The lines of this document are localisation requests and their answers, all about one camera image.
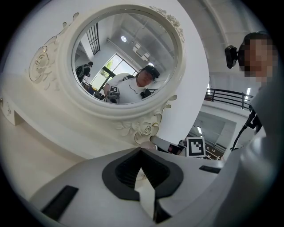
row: black window bars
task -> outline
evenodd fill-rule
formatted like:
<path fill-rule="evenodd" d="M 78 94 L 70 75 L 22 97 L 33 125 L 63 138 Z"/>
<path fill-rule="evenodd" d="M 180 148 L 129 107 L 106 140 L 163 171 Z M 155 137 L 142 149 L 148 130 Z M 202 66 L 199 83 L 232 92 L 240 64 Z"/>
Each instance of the black window bars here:
<path fill-rule="evenodd" d="M 222 89 L 208 89 L 210 92 L 206 92 L 204 100 L 211 101 L 211 102 L 224 102 L 234 106 L 239 106 L 242 109 L 249 110 L 249 104 L 251 99 L 253 98 L 252 95 L 248 95 L 241 92 L 231 91 L 231 90 L 222 90 Z"/>
<path fill-rule="evenodd" d="M 93 25 L 89 30 L 87 31 L 87 36 L 89 39 L 89 43 L 91 46 L 91 49 L 93 51 L 93 54 L 95 55 L 101 50 L 101 47 L 99 45 L 99 26 L 98 23 L 96 25 Z"/>

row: green plant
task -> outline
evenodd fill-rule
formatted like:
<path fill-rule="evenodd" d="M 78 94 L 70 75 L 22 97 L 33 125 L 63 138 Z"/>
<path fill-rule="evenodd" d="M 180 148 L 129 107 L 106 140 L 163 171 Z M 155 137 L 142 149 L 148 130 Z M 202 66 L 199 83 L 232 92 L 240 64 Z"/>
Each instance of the green plant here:
<path fill-rule="evenodd" d="M 105 67 L 108 68 L 110 70 L 111 66 L 112 66 L 113 60 L 110 60 L 107 62 L 107 64 L 105 64 Z M 101 70 L 100 74 L 103 75 L 105 78 L 108 78 L 108 76 L 110 75 L 109 73 L 107 73 L 105 70 Z"/>

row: white t-shirt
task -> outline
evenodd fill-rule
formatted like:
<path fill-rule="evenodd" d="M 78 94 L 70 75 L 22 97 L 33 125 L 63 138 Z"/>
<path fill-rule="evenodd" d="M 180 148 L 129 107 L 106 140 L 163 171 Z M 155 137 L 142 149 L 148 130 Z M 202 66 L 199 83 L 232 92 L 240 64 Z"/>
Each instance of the white t-shirt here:
<path fill-rule="evenodd" d="M 142 99 L 141 92 L 143 92 L 145 88 L 137 86 L 136 78 L 123 80 L 126 76 L 129 76 L 129 73 L 117 74 L 108 81 L 107 84 L 118 87 L 120 92 L 119 103 L 123 104 L 140 101 Z"/>

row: window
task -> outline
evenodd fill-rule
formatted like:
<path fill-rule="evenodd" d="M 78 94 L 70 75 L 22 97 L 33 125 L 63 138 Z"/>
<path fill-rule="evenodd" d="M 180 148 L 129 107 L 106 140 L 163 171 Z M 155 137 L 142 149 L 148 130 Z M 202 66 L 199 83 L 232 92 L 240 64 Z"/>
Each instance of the window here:
<path fill-rule="evenodd" d="M 130 75 L 135 76 L 137 74 L 137 71 L 117 54 L 115 54 L 104 66 L 116 75 L 120 73 L 129 73 Z M 96 89 L 100 89 L 106 80 L 109 81 L 111 79 L 112 77 L 109 77 L 109 74 L 105 70 L 101 70 L 92 80 L 91 85 Z"/>

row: ceiling light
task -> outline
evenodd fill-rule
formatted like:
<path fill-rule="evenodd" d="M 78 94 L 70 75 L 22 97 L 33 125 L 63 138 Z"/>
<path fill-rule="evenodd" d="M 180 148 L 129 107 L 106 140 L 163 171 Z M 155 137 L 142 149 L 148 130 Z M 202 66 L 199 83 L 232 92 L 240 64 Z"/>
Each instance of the ceiling light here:
<path fill-rule="evenodd" d="M 210 85 L 209 85 L 209 84 L 208 84 L 207 88 L 210 88 Z M 211 94 L 211 93 L 210 93 L 210 90 L 207 90 L 207 93 L 208 93 L 208 94 Z"/>
<path fill-rule="evenodd" d="M 250 88 L 248 88 L 247 90 L 247 95 L 249 95 L 249 93 L 250 93 Z"/>
<path fill-rule="evenodd" d="M 121 40 L 122 40 L 123 42 L 126 42 L 126 41 L 127 41 L 127 39 L 126 39 L 125 36 L 121 36 Z"/>
<path fill-rule="evenodd" d="M 200 134 L 202 134 L 201 128 L 200 128 L 200 127 L 197 127 L 197 129 L 198 129 L 198 132 L 199 132 Z"/>

